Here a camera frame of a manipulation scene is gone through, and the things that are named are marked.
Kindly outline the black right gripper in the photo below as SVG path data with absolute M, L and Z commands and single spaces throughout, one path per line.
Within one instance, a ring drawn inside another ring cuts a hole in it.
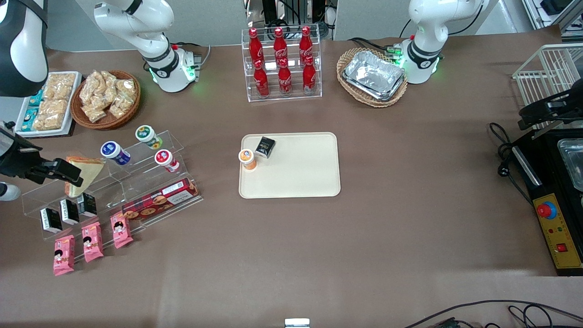
M 42 147 L 8 129 L 1 130 L 0 173 L 43 184 L 46 179 L 61 180 L 81 187 L 82 170 L 64 159 L 52 161 L 41 158 Z

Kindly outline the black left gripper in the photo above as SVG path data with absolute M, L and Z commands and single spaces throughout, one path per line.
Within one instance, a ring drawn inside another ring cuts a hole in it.
M 548 121 L 582 120 L 582 89 L 569 89 L 550 97 L 547 101 L 537 101 L 519 110 L 521 120 L 518 127 L 524 131 L 533 125 Z

